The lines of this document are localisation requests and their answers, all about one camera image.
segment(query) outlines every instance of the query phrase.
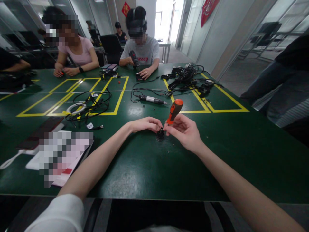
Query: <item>smartphone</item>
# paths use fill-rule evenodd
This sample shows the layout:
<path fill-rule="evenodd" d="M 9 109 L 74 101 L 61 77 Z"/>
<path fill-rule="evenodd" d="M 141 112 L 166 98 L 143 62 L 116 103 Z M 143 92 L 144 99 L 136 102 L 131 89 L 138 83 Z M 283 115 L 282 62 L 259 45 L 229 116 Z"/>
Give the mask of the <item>smartphone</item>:
<path fill-rule="evenodd" d="M 115 67 L 117 67 L 117 65 L 116 64 L 111 64 L 107 69 L 111 69 L 111 70 L 113 70 Z"/>
<path fill-rule="evenodd" d="M 49 117 L 42 125 L 39 126 L 25 141 L 16 146 L 17 149 L 33 150 L 44 138 L 45 132 L 52 132 L 64 117 Z"/>
<path fill-rule="evenodd" d="M 104 66 L 101 67 L 101 69 L 107 69 L 110 66 L 110 64 L 106 64 Z"/>

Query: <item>hand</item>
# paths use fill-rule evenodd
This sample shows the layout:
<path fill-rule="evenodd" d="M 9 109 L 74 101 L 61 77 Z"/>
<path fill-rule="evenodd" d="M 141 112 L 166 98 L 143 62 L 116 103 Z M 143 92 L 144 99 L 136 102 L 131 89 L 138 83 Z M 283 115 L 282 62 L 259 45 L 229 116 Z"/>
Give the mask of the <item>hand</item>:
<path fill-rule="evenodd" d="M 131 58 L 131 56 L 130 57 L 128 57 L 128 58 L 126 58 L 126 64 L 127 65 L 134 65 L 134 63 L 133 63 L 133 60 L 132 60 L 132 58 Z"/>
<path fill-rule="evenodd" d="M 56 76 L 56 77 L 62 77 L 63 76 L 63 72 L 62 72 L 62 70 L 61 69 L 55 69 L 55 71 L 54 71 L 54 76 Z"/>
<path fill-rule="evenodd" d="M 187 150 L 193 153 L 200 151 L 205 146 L 200 138 L 196 123 L 183 114 L 178 114 L 171 126 L 166 122 L 163 130 L 167 131 L 167 136 L 171 134 L 176 137 Z"/>
<path fill-rule="evenodd" d="M 75 76 L 80 72 L 79 68 L 64 68 L 63 71 L 69 76 Z"/>
<path fill-rule="evenodd" d="M 147 117 L 147 118 L 142 118 L 139 120 L 131 121 L 128 122 L 132 132 L 138 132 L 142 131 L 145 129 L 151 130 L 154 133 L 157 133 L 160 128 L 162 128 L 162 123 L 160 120 L 152 118 L 152 117 Z"/>
<path fill-rule="evenodd" d="M 142 71 L 139 72 L 140 76 L 144 79 L 147 80 L 148 77 L 153 73 L 153 70 L 151 68 L 145 68 Z"/>

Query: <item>green table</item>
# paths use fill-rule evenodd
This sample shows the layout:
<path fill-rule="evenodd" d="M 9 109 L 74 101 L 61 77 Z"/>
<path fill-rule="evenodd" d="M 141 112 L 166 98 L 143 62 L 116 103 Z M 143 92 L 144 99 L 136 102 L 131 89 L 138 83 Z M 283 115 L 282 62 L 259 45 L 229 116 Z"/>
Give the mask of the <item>green table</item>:
<path fill-rule="evenodd" d="M 170 73 L 178 65 L 185 64 L 161 64 L 151 79 Z M 0 163 L 15 155 L 15 146 L 48 116 L 61 116 L 72 104 L 76 92 L 101 91 L 108 86 L 112 93 L 109 110 L 91 119 L 94 126 L 105 126 L 94 132 L 93 149 L 126 122 L 146 116 L 164 122 L 170 105 L 132 103 L 130 90 L 137 83 L 136 71 L 125 67 L 118 72 L 122 78 L 100 81 L 99 69 L 70 79 L 55 78 L 53 70 L 38 70 L 34 86 L 1 97 Z M 167 89 L 160 78 L 140 87 Z M 154 96 L 149 91 L 142 92 Z M 169 97 L 160 98 L 172 103 Z M 200 99 L 194 91 L 176 92 L 174 98 L 184 101 L 182 113 L 196 121 L 206 145 L 264 194 L 277 203 L 309 203 L 309 150 L 304 145 L 227 89 L 214 87 L 207 100 Z M 64 130 L 88 131 L 83 123 L 81 128 L 68 123 Z M 0 170 L 1 194 L 57 195 L 59 188 L 44 188 L 43 176 L 25 168 L 31 158 L 20 155 L 7 169 Z M 223 189 L 194 154 L 172 136 L 156 141 L 151 131 L 132 134 L 126 140 L 89 197 L 228 201 Z"/>

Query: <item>power drill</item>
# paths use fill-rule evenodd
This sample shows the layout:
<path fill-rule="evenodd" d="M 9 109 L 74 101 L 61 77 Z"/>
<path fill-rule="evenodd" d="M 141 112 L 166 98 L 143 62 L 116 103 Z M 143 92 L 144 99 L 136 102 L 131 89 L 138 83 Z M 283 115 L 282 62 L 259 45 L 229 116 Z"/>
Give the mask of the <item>power drill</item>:
<path fill-rule="evenodd" d="M 134 66 L 133 68 L 138 68 L 139 72 L 141 71 L 140 68 L 139 68 L 139 61 L 138 61 L 138 58 L 137 56 L 135 55 L 135 52 L 133 50 L 130 51 L 129 55 L 131 56 L 132 58 L 132 61 L 134 63 Z"/>

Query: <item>pink shirt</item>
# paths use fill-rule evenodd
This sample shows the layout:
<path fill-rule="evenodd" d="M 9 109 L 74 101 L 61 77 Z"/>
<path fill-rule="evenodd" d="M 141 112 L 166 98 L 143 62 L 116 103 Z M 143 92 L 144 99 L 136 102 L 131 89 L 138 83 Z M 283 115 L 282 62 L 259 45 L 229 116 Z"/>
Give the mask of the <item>pink shirt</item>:
<path fill-rule="evenodd" d="M 74 55 L 68 46 L 58 46 L 58 50 L 63 52 L 64 54 L 69 54 L 76 64 L 82 66 L 92 62 L 89 50 L 93 47 L 93 45 L 89 39 L 81 36 L 79 36 L 79 38 L 83 47 L 82 55 Z"/>

